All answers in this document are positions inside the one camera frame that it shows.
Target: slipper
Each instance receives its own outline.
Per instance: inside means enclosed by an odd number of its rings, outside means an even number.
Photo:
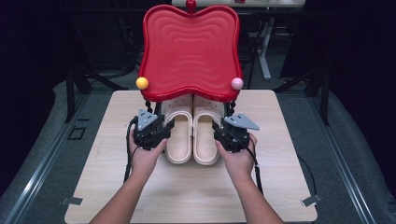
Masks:
[[[224,117],[224,103],[194,95],[193,113],[194,158],[202,165],[212,165],[219,158],[213,135],[212,120],[220,124],[221,118]]]
[[[175,126],[171,130],[165,149],[166,158],[174,163],[181,164],[190,159],[191,129],[192,129],[192,95],[182,95],[173,100],[163,101],[161,112],[165,115],[164,123],[175,119]]]

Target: human hand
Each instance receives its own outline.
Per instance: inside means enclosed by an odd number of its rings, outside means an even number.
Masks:
[[[152,150],[146,150],[141,147],[137,147],[134,143],[134,132],[131,132],[129,135],[129,143],[131,146],[131,155],[133,155],[131,160],[131,175],[139,176],[142,180],[147,182],[154,171],[158,157],[166,148],[167,139],[164,138],[161,143]]]
[[[250,141],[248,148],[255,155],[255,149],[257,139],[250,133]],[[225,167],[232,181],[239,181],[240,179],[251,179],[251,171],[253,169],[254,161],[251,158],[247,150],[241,152],[231,153],[224,149],[221,142],[216,141],[216,147],[218,148],[220,156],[225,160]]]

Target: pink ball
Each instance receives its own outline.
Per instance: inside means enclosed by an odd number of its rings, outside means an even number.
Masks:
[[[233,81],[231,81],[231,86],[234,90],[239,91],[244,86],[244,81],[240,77],[235,77]]]

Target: wooden table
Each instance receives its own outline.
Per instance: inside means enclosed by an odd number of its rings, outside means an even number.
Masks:
[[[140,91],[114,92],[74,194],[83,201],[81,205],[69,205],[67,223],[89,222],[122,185],[127,162],[126,129],[138,108],[145,108],[144,103]],[[235,113],[238,112],[244,112],[261,128],[251,132],[258,139],[257,160],[265,198],[284,221],[315,220],[315,207],[301,204],[310,193],[274,92],[241,91],[236,101]],[[175,165],[162,154],[131,221],[246,220],[222,158],[212,166],[199,165],[193,157],[185,164]]]

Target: red plastic tray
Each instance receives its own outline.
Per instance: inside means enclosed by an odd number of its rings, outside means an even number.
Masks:
[[[141,91],[151,102],[197,94],[209,100],[231,102],[242,78],[237,53],[238,16],[230,7],[212,6],[185,12],[160,5],[143,21],[145,52],[139,76],[148,80]]]

